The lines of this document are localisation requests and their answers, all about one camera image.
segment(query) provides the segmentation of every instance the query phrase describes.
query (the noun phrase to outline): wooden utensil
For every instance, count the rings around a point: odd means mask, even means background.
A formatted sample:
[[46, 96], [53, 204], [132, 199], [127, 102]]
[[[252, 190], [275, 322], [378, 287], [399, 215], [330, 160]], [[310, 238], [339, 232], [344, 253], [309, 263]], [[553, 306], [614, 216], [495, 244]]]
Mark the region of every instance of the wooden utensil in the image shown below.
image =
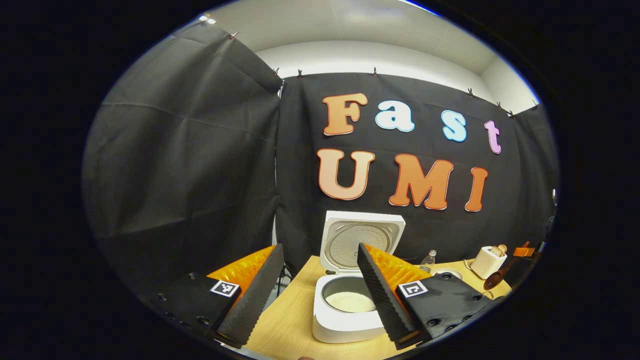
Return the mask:
[[[529, 242], [525, 242], [524, 245], [522, 245], [522, 247], [527, 247], [529, 246]], [[496, 272], [494, 272], [493, 274], [489, 275], [489, 277], [486, 278], [485, 282], [484, 282], [484, 289], [485, 290], [490, 290], [493, 289], [496, 285], [500, 284], [500, 282], [504, 279], [504, 274], [506, 274], [507, 270], [509, 270], [509, 268], [511, 267], [511, 265], [513, 265], [513, 263], [515, 263], [515, 261], [518, 258], [514, 257], [509, 264], [507, 264], [507, 267], [502, 269], [502, 270], [498, 270]]]

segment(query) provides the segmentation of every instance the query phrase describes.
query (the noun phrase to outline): plastic bottle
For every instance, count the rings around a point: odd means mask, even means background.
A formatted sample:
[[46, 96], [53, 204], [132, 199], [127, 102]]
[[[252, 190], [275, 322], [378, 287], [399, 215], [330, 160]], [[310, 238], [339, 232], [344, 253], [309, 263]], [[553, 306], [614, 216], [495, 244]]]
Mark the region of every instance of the plastic bottle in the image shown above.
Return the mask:
[[429, 255], [426, 258], [424, 258], [424, 260], [422, 260], [422, 262], [420, 263], [420, 270], [430, 273], [431, 268], [435, 263], [436, 263], [436, 251], [431, 250], [429, 251]]

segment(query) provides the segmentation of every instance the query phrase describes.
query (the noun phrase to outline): black curtain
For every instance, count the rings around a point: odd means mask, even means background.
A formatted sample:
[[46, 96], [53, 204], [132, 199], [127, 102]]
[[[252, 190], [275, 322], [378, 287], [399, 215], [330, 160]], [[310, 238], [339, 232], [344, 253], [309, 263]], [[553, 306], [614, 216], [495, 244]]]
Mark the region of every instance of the black curtain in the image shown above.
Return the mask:
[[[363, 93], [368, 103], [360, 106], [360, 119], [347, 135], [326, 136], [327, 105], [323, 98]], [[380, 128], [378, 104], [395, 100], [408, 105], [415, 124], [404, 133]], [[445, 138], [440, 115], [444, 110], [461, 113], [467, 124], [464, 142]], [[280, 101], [276, 149], [278, 210], [276, 235], [284, 244], [285, 261], [299, 270], [311, 255], [319, 255], [327, 210], [363, 211], [402, 215], [404, 234], [395, 255], [419, 263], [430, 249], [438, 262], [473, 258], [485, 245], [521, 246], [524, 238], [541, 241], [541, 226], [550, 215], [550, 190], [557, 188], [557, 158], [549, 124], [543, 110], [526, 111], [509, 118], [497, 105], [447, 86], [399, 76], [371, 74], [314, 74], [286, 78]], [[499, 129], [500, 154], [492, 152], [484, 124], [494, 121]], [[353, 183], [353, 151], [376, 156], [370, 164], [367, 188], [355, 200], [325, 195], [318, 185], [322, 148], [344, 152], [337, 181]], [[400, 207], [389, 204], [398, 181], [397, 154], [418, 157], [425, 175], [436, 160], [454, 165], [449, 176], [445, 210], [422, 204]], [[488, 171], [482, 210], [468, 212], [474, 167]]]
[[271, 245], [282, 80], [206, 22], [151, 48], [102, 102], [83, 160], [88, 218], [141, 297]]

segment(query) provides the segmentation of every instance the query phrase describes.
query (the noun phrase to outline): table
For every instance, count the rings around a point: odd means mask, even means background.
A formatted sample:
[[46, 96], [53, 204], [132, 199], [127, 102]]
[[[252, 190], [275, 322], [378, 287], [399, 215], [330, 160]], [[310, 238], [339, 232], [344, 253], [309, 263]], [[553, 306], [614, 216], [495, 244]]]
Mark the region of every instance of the table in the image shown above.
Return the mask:
[[[455, 269], [463, 274], [467, 284], [484, 292], [484, 281], [467, 269], [462, 261], [435, 264], [433, 268]], [[276, 360], [298, 360], [302, 356], [315, 360], [380, 360], [415, 348], [396, 350], [387, 333], [356, 343], [329, 344], [316, 340], [311, 333], [314, 295], [317, 280], [326, 275], [324, 271], [320, 258], [311, 256], [295, 279], [261, 314], [244, 347]], [[494, 297], [498, 297], [507, 295], [511, 287], [502, 281], [491, 291]]]

